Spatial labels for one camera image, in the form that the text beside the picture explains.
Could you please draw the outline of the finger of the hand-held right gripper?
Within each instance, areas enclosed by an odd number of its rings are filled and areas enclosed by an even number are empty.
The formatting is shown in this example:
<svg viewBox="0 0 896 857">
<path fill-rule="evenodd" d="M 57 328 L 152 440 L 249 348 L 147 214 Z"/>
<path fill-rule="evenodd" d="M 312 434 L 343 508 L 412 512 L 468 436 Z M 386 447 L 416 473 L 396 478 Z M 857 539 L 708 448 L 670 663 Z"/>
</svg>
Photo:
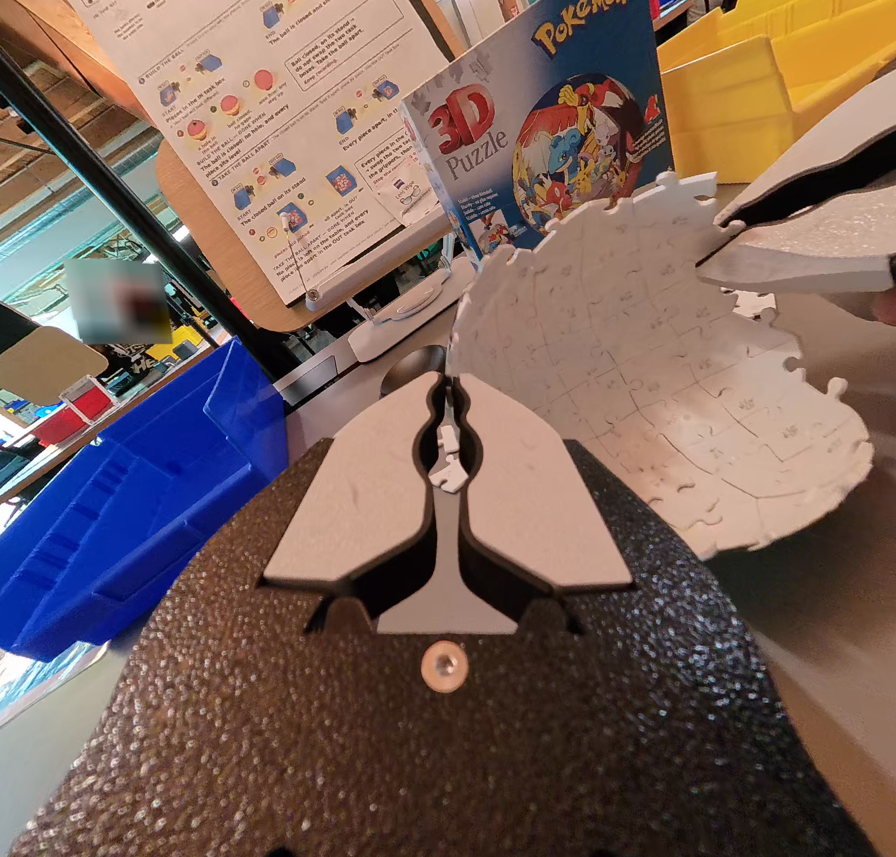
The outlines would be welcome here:
<svg viewBox="0 0 896 857">
<path fill-rule="evenodd" d="M 895 88 L 866 86 L 812 126 L 715 222 L 778 223 L 880 180 L 892 181 L 894 170 Z"/>
<path fill-rule="evenodd" d="M 894 288 L 895 184 L 850 191 L 746 227 L 696 268 L 706 284 L 766 293 Z"/>
</svg>

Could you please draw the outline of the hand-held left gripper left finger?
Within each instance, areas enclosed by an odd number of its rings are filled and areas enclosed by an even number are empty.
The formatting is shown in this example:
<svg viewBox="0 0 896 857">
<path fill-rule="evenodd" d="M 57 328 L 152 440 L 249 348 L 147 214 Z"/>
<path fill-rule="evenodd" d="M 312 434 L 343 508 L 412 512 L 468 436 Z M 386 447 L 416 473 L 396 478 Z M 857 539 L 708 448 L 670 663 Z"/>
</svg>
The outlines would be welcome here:
<svg viewBox="0 0 896 857">
<path fill-rule="evenodd" d="M 270 585 L 401 600 L 432 576 L 437 535 L 428 470 L 445 380 L 427 372 L 333 438 L 264 572 Z"/>
</svg>

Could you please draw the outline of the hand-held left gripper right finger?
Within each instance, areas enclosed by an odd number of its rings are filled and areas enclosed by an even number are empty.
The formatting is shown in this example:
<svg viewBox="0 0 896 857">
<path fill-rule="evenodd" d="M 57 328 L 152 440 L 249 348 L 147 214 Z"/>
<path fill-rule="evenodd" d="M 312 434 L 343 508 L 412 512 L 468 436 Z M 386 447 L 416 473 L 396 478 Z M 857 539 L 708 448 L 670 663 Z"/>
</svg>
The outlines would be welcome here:
<svg viewBox="0 0 896 857">
<path fill-rule="evenodd" d="M 633 587 L 607 523 L 557 431 L 473 374 L 455 378 L 462 580 L 499 612 Z"/>
</svg>

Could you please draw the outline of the single white puzzle piece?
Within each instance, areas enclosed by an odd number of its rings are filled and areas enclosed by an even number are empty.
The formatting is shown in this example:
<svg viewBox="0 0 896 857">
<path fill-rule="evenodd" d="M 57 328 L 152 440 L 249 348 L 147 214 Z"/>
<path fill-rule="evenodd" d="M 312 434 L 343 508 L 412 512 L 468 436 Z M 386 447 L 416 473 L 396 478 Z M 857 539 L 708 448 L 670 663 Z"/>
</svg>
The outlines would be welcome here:
<svg viewBox="0 0 896 857">
<path fill-rule="evenodd" d="M 441 425 L 437 429 L 438 455 L 444 459 L 442 466 L 429 474 L 434 488 L 445 493 L 458 493 L 468 480 L 468 473 L 461 461 L 461 444 L 454 426 Z"/>
</svg>

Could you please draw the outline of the colourful cartoon puzzle ball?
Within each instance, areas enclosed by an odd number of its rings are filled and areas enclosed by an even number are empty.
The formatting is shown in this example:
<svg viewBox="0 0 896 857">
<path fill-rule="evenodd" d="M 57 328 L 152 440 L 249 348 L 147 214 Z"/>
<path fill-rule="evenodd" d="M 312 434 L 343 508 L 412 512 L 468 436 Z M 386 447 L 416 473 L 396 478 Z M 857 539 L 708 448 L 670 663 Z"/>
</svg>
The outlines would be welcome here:
<svg viewBox="0 0 896 857">
<path fill-rule="evenodd" d="M 731 233 L 716 173 L 589 202 L 482 260 L 454 321 L 469 372 L 588 448 L 703 560 L 812 526 L 871 472 L 860 415 L 805 380 L 795 335 L 696 264 Z"/>
</svg>

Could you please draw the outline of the blue puzzle box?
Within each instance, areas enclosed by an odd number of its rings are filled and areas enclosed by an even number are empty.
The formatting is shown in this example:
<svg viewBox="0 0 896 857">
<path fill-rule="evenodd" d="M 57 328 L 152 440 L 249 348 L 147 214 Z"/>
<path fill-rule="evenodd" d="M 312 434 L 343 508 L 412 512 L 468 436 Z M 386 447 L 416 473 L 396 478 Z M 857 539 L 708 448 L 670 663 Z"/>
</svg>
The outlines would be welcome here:
<svg viewBox="0 0 896 857">
<path fill-rule="evenodd" d="M 537 0 L 401 114 L 474 264 L 674 169 L 649 0 Z"/>
</svg>

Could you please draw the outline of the blue plastic bin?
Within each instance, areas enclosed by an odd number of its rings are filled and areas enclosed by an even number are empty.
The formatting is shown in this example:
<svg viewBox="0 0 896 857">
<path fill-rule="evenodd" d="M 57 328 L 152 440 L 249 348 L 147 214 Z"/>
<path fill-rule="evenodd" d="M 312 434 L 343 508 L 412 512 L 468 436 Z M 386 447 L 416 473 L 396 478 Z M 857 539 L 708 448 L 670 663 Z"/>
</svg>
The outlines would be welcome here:
<svg viewBox="0 0 896 857">
<path fill-rule="evenodd" d="M 1 646 L 114 639 L 287 467 L 284 403 L 238 340 L 108 426 L 1 538 Z"/>
</svg>

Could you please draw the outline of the small red bin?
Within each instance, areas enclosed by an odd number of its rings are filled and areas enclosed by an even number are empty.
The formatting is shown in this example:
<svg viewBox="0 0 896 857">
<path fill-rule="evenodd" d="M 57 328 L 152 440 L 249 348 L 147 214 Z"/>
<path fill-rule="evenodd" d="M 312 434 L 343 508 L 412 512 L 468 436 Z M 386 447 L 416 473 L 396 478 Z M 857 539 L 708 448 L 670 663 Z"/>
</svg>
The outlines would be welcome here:
<svg viewBox="0 0 896 857">
<path fill-rule="evenodd" d="M 58 446 L 87 431 L 118 406 L 118 399 L 88 375 L 61 394 L 62 403 L 32 429 L 30 435 L 46 446 Z"/>
</svg>

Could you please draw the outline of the wooden document board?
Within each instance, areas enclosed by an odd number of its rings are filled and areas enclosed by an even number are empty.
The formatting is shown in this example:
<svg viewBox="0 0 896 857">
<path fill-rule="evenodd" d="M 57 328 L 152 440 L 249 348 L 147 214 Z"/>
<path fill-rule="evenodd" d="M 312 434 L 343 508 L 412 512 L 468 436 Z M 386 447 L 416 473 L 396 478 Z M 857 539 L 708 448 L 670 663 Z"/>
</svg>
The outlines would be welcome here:
<svg viewBox="0 0 896 857">
<path fill-rule="evenodd" d="M 400 102 L 462 51 L 435 0 L 168 0 L 151 37 L 185 223 L 238 307 L 287 330 L 425 240 L 375 186 L 415 149 Z"/>
</svg>

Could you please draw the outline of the white lens wipe packet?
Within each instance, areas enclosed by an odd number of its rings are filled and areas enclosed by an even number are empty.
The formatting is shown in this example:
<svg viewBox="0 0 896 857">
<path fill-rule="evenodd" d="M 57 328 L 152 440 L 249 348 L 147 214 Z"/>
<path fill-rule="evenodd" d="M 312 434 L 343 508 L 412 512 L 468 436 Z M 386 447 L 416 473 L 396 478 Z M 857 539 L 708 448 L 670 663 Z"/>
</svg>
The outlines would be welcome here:
<svg viewBox="0 0 896 857">
<path fill-rule="evenodd" d="M 405 158 L 375 186 L 382 207 L 406 228 L 439 211 L 441 205 L 427 172 L 415 156 Z"/>
</svg>

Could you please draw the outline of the black metal pole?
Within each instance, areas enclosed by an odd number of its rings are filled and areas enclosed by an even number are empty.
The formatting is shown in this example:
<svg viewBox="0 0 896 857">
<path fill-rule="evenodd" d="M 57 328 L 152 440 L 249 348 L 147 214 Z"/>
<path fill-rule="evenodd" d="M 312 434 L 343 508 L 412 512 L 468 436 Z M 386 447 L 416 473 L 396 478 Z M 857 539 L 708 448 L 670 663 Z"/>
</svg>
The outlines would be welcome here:
<svg viewBox="0 0 896 857">
<path fill-rule="evenodd" d="M 296 357 L 274 336 L 263 334 L 241 313 L 206 275 L 200 263 L 185 251 L 122 177 L 51 105 L 4 49 L 1 51 L 1 92 L 8 105 L 133 231 L 185 291 L 240 341 L 284 402 L 294 405 L 287 393 L 287 376 L 298 368 Z"/>
</svg>

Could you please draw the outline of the printed instruction sheet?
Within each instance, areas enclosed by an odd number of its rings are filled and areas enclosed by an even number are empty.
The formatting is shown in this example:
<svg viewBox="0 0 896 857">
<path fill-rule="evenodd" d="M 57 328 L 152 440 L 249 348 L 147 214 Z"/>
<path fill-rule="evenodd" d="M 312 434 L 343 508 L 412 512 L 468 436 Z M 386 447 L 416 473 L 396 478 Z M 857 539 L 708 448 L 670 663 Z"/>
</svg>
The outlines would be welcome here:
<svg viewBox="0 0 896 857">
<path fill-rule="evenodd" d="M 285 305 L 424 213 L 422 0 L 68 0 Z"/>
</svg>

